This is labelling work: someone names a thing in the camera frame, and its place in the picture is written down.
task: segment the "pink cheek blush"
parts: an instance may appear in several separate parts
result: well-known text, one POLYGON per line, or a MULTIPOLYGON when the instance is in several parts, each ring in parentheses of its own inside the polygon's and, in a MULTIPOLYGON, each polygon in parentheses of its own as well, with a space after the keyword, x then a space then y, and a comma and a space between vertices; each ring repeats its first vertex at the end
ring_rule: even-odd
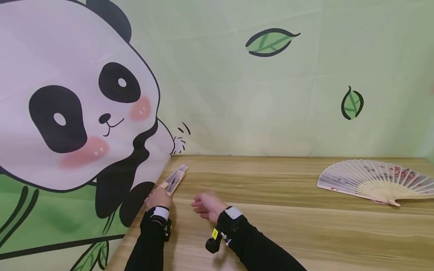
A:
POLYGON ((65 154, 60 166, 65 169, 77 169, 102 159, 109 153, 109 144, 102 138, 92 136, 79 150, 65 154))
POLYGON ((133 103, 130 110, 130 118, 133 121, 145 121, 151 115, 151 103, 146 96, 133 103))

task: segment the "printed fabric backdrop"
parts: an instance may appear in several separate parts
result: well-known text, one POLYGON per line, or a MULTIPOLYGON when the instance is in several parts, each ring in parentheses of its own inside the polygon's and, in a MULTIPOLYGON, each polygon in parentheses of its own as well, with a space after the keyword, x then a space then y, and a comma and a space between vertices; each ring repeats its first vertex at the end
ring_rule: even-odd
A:
POLYGON ((0 0, 0 270, 104 270, 173 155, 434 161, 433 12, 0 0))

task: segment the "yellow label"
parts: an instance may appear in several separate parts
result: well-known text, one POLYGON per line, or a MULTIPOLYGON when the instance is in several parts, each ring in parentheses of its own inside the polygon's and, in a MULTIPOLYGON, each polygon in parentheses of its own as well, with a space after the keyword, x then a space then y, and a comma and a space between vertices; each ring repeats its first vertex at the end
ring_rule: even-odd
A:
POLYGON ((216 229, 214 229, 213 234, 211 236, 214 238, 214 240, 217 240, 218 231, 216 229))

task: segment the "wrist-mounted camera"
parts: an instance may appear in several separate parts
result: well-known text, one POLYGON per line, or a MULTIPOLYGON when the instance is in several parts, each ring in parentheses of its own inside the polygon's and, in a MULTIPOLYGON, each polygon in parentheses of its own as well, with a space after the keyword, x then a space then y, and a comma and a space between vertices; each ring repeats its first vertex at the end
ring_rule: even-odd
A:
POLYGON ((169 209, 164 206, 156 206, 154 208, 149 209, 143 216, 143 219, 140 223, 140 228, 145 223, 151 221, 158 221, 161 223, 161 226, 164 230, 164 241, 169 241, 170 238, 170 229, 172 228, 172 221, 169 219, 169 209))
POLYGON ((211 253, 216 253, 220 249, 222 239, 226 242, 226 246, 229 246, 234 233, 237 232, 238 226, 243 221, 247 221, 247 219, 238 208, 233 206, 226 208, 219 215, 217 225, 213 229, 211 238, 207 240, 205 248, 211 253))

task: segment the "panda face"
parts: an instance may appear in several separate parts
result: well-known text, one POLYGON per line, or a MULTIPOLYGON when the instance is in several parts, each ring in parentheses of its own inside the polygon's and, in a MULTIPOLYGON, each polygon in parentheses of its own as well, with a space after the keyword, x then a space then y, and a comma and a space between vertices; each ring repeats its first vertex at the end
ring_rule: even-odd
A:
POLYGON ((61 191, 128 157, 160 96, 130 45, 70 1, 5 3, 0 24, 0 166, 61 191))

